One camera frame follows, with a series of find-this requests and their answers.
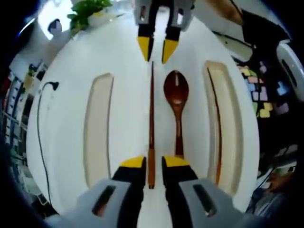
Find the wooden chopstick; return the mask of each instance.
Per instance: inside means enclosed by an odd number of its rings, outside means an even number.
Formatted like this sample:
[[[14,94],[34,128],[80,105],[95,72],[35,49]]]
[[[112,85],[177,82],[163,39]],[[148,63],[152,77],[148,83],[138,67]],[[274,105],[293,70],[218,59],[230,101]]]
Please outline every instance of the wooden chopstick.
[[[151,68],[151,90],[150,90],[150,135],[148,151],[148,185],[154,189],[155,185],[155,149],[154,149],[154,62]]]

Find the spoon handle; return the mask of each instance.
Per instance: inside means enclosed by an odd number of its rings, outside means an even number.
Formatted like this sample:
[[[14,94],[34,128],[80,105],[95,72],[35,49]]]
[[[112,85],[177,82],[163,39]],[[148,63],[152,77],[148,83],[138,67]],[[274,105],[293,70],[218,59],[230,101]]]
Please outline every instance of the spoon handle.
[[[175,141],[175,156],[184,158],[184,146],[182,140],[181,119],[176,119],[176,141]]]

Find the table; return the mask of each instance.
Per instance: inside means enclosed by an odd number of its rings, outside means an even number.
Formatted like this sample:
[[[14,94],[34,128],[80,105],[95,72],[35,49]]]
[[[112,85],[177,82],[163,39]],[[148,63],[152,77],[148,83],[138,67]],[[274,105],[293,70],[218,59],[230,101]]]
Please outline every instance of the table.
[[[243,165],[236,208],[245,211],[257,177],[258,128],[243,77],[233,59],[215,35],[196,18],[169,61],[161,64],[167,13],[156,21],[154,49],[154,102],[156,185],[144,189],[139,227],[171,227],[170,213],[162,184],[161,156],[173,155],[175,121],[164,93],[163,82],[173,69],[181,71],[190,88],[182,116],[185,159],[199,178],[206,177],[209,163],[209,117],[202,68],[206,60],[227,65],[241,107],[244,137]],[[101,28],[88,30],[71,40],[55,58],[42,84],[59,81],[57,91],[46,87],[40,108],[41,141],[47,163],[52,204],[58,213],[75,206],[77,197],[87,190],[83,167],[83,130],[86,103],[95,77],[114,75],[109,121],[109,156],[113,175],[119,164],[131,157],[147,155],[149,138],[149,100],[151,64],[144,61],[136,41],[138,28],[132,14]],[[28,125],[27,158],[32,175],[47,197],[46,177],[37,139],[36,95]]]

